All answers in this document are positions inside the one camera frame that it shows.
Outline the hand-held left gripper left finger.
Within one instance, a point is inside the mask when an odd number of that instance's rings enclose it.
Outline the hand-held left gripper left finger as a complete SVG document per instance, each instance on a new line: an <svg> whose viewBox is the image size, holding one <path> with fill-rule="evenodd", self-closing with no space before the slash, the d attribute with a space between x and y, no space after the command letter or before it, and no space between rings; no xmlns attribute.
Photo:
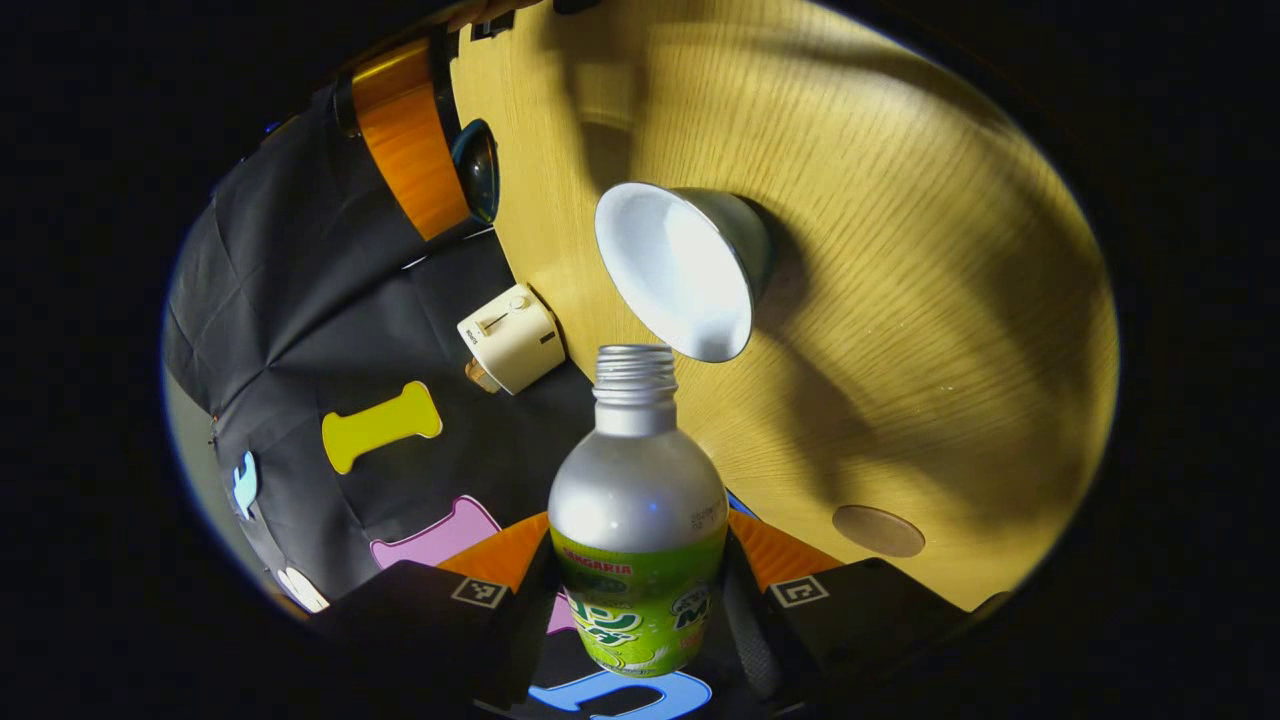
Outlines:
<svg viewBox="0 0 1280 720"><path fill-rule="evenodd" d="M539 512L438 566L398 561L310 626L439 701L525 701L559 587Z"/></svg>

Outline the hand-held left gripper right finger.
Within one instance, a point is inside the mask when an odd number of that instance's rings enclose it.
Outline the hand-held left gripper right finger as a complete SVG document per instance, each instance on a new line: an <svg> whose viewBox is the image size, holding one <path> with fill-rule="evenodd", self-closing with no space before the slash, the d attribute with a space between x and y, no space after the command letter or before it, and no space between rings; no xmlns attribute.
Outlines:
<svg viewBox="0 0 1280 720"><path fill-rule="evenodd" d="M986 620L893 564L840 562L736 510L724 542L724 615L767 701L865 692Z"/></svg>

